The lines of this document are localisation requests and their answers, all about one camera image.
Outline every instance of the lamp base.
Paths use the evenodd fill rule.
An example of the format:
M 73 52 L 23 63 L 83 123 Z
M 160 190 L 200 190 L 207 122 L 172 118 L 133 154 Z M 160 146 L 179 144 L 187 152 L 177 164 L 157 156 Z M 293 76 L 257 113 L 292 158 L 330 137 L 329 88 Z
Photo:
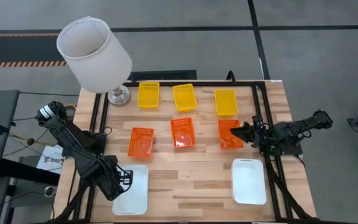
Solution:
M 108 93 L 108 98 L 113 106 L 125 106 L 131 100 L 131 91 L 128 87 L 120 86 L 113 91 Z

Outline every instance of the wooden table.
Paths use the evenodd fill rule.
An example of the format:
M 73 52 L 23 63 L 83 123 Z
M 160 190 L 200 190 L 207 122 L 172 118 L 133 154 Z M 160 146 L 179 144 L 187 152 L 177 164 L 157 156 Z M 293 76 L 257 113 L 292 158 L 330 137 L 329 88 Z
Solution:
M 266 81 L 273 121 L 291 121 L 290 109 L 282 82 Z M 260 159 L 259 149 L 244 144 L 242 149 L 222 150 L 219 147 L 218 117 L 216 116 L 214 90 L 235 89 L 239 114 L 226 119 L 239 119 L 252 123 L 256 114 L 251 87 L 197 87 L 198 107 L 194 111 L 179 113 L 175 108 L 172 87 L 160 87 L 158 109 L 147 110 L 137 106 L 138 88 L 130 88 L 131 102 L 122 108 L 109 106 L 106 126 L 112 128 L 105 153 L 117 155 L 120 164 L 145 164 L 149 168 L 149 203 L 146 214 L 115 216 L 112 203 L 96 188 L 91 216 L 92 222 L 234 222 L 273 221 L 272 201 L 265 173 L 267 202 L 265 205 L 238 204 L 232 199 L 231 164 L 235 158 Z M 96 127 L 99 127 L 103 105 L 101 99 Z M 87 130 L 90 125 L 95 94 L 81 90 L 75 114 L 75 124 Z M 262 94 L 259 101 L 264 113 Z M 192 117 L 197 145 L 174 149 L 170 120 Z M 133 127 L 154 128 L 152 158 L 145 161 L 128 157 L 127 150 Z M 310 215 L 315 216 L 313 201 L 303 165 L 294 156 L 282 156 L 283 168 L 289 191 Z M 73 175 L 72 159 L 64 162 L 55 212 L 60 214 L 67 204 Z M 79 177 L 74 183 L 77 190 Z M 281 214 L 285 217 L 282 195 L 277 189 Z M 85 215 L 87 193 L 83 197 L 81 217 Z

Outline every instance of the lamp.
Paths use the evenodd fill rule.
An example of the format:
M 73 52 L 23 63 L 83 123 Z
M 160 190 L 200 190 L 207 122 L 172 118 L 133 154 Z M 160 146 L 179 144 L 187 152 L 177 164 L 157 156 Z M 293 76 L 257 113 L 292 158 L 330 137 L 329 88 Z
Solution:
M 104 21 L 88 16 L 68 24 L 57 38 L 57 49 L 84 89 L 108 92 L 114 106 L 131 100 L 122 84 L 131 74 L 132 60 Z

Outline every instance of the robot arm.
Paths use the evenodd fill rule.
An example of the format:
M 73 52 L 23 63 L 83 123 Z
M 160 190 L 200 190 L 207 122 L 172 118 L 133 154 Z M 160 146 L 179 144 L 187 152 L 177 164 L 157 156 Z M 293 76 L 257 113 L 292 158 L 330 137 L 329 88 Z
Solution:
M 260 116 L 253 116 L 254 125 L 244 122 L 243 127 L 230 129 L 231 133 L 245 142 L 252 142 L 252 147 L 260 144 L 279 147 L 284 144 L 298 146 L 304 138 L 311 136 L 312 129 L 328 129 L 333 125 L 332 119 L 325 111 L 315 111 L 310 118 L 301 121 L 279 122 L 267 129 Z
M 86 188 L 91 185 L 97 185 L 110 201 L 125 192 L 120 183 L 131 187 L 133 172 L 122 170 L 117 165 L 116 156 L 103 156 L 105 134 L 82 131 L 67 116 L 64 105 L 56 101 L 39 109 L 35 118 L 40 126 L 47 128 L 57 139 L 63 147 L 63 155 L 74 158 L 75 168 L 84 183 L 69 206 L 55 220 L 67 220 Z

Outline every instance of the yellow basket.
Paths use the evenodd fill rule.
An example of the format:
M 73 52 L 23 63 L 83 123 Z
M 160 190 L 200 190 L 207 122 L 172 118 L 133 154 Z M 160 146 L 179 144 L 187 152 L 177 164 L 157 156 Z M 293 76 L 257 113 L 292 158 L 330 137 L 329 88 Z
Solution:
M 197 107 L 196 95 L 192 84 L 174 86 L 173 97 L 178 111 L 194 110 Z
M 215 90 L 215 105 L 218 116 L 232 116 L 239 112 L 234 90 Z
M 160 83 L 158 82 L 141 82 L 139 84 L 139 95 L 137 105 L 140 108 L 157 108 L 158 96 L 160 94 Z

